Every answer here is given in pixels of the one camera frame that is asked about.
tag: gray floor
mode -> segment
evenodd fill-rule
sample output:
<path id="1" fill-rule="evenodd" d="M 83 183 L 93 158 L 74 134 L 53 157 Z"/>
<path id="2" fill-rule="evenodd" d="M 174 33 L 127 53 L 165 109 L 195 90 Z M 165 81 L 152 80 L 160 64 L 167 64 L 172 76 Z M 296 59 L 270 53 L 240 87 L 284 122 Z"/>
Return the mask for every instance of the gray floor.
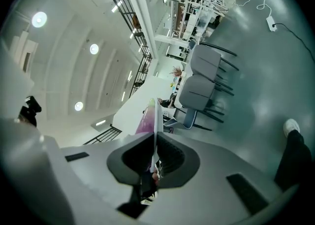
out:
<path id="1" fill-rule="evenodd" d="M 247 0 L 236 0 L 244 4 Z M 222 56 L 235 65 L 224 64 L 220 74 L 234 88 L 235 96 L 216 92 L 216 104 L 226 114 L 219 124 L 200 113 L 202 129 L 175 130 L 175 134 L 226 147 L 270 177 L 276 174 L 286 145 L 283 123 L 294 118 L 305 143 L 315 155 L 315 65 L 303 44 L 284 27 L 270 32 L 266 18 L 270 10 L 257 10 L 263 0 L 244 7 L 233 6 L 209 38 L 209 42 L 238 54 Z M 294 0 L 266 0 L 276 23 L 284 23 L 315 54 L 314 36 Z M 177 116 L 182 121 L 184 114 Z"/>

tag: black pants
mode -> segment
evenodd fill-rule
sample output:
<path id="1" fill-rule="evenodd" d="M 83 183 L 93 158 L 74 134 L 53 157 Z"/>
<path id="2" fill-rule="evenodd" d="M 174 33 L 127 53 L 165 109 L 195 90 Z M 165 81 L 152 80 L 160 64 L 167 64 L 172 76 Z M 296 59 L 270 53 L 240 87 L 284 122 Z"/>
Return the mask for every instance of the black pants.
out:
<path id="1" fill-rule="evenodd" d="M 275 182 L 285 191 L 305 179 L 311 164 L 311 152 L 304 144 L 303 136 L 297 130 L 293 130 L 287 137 L 286 148 L 278 167 Z"/>

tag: cable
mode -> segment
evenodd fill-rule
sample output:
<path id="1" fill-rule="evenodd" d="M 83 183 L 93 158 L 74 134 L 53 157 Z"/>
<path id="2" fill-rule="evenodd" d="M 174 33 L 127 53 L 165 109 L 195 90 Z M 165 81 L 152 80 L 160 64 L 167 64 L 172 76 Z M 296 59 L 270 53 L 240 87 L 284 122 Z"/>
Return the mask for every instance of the cable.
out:
<path id="1" fill-rule="evenodd" d="M 310 53 L 310 55 L 311 55 L 311 58 L 312 58 L 312 60 L 313 60 L 313 62 L 314 62 L 314 64 L 315 64 L 315 60 L 314 60 L 314 56 L 313 56 L 312 52 L 310 51 L 310 49 L 306 46 L 306 44 L 304 43 L 304 41 L 303 41 L 300 37 L 298 37 L 293 31 L 291 31 L 291 30 L 290 30 L 285 24 L 283 24 L 283 23 L 275 23 L 275 24 L 272 25 L 272 27 L 275 27 L 275 25 L 283 25 L 283 26 L 284 26 L 285 28 L 287 28 L 287 30 L 290 31 L 297 39 L 299 39 L 299 40 L 303 43 L 304 47 L 309 51 L 309 53 Z"/>
<path id="2" fill-rule="evenodd" d="M 245 2 L 244 4 L 237 4 L 236 2 L 234 2 L 234 4 L 237 5 L 237 7 L 240 7 L 240 6 L 244 6 L 245 4 L 247 4 L 248 2 L 250 2 L 251 0 L 248 0 L 247 2 Z M 260 4 L 260 5 L 257 5 L 256 9 L 257 10 L 263 10 L 265 8 L 265 6 L 267 6 L 269 9 L 270 9 L 270 13 L 269 13 L 269 16 L 267 18 L 269 18 L 271 16 L 271 8 L 269 5 L 266 4 L 266 0 L 264 0 L 264 3 L 263 4 Z"/>

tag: white sneaker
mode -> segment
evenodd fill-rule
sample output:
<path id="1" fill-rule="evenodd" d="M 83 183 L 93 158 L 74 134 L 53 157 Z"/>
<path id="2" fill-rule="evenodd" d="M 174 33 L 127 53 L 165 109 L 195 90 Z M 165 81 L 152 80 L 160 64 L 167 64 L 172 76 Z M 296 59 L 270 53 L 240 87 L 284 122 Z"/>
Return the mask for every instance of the white sneaker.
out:
<path id="1" fill-rule="evenodd" d="M 283 125 L 285 136 L 287 137 L 289 133 L 293 130 L 297 130 L 298 132 L 300 132 L 300 127 L 294 119 L 288 119 Z"/>

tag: black metal railing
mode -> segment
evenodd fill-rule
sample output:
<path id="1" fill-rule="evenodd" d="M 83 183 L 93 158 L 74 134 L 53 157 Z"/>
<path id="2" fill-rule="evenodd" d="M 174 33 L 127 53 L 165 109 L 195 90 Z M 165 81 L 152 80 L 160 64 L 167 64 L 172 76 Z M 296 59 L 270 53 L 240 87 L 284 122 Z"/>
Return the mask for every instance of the black metal railing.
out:
<path id="1" fill-rule="evenodd" d="M 111 124 L 109 125 L 110 129 L 104 131 L 102 134 L 96 136 L 95 138 L 92 138 L 88 142 L 84 143 L 86 144 L 95 144 L 95 143 L 104 143 L 107 141 L 113 140 L 115 137 L 117 137 L 122 131 L 120 129 L 117 129 L 113 127 Z"/>
<path id="2" fill-rule="evenodd" d="M 130 1 L 129 0 L 113 0 L 113 2 L 117 5 L 120 14 L 122 15 L 124 21 L 126 22 L 128 28 L 130 29 L 130 32 L 134 34 L 133 37 L 136 40 L 139 46 L 139 49 L 141 49 L 141 52 L 143 54 L 143 58 L 141 60 L 139 69 L 136 74 L 136 78 L 133 82 L 132 89 L 129 95 L 129 97 L 131 97 L 133 93 L 136 92 L 138 88 L 144 83 L 147 77 L 148 68 L 149 68 L 152 57 L 151 57 L 149 47 L 147 46 L 147 41 L 141 30 L 141 25 L 138 24 L 136 13 L 133 10 Z"/>

